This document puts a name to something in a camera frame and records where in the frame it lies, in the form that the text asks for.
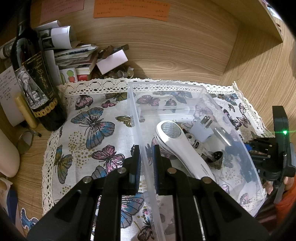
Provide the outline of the person's hand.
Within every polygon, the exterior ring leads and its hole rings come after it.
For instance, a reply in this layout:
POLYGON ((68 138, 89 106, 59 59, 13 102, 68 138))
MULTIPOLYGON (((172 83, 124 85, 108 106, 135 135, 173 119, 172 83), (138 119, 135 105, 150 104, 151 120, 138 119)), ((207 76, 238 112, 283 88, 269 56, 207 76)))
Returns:
MULTIPOLYGON (((283 179, 283 184, 285 186, 285 191, 289 190, 292 188, 293 183, 294 183, 295 178, 294 177, 284 177, 283 179)), ((265 186, 266 192, 267 194, 271 194, 271 192, 273 191, 273 183, 270 181, 266 182, 266 186, 265 186)))

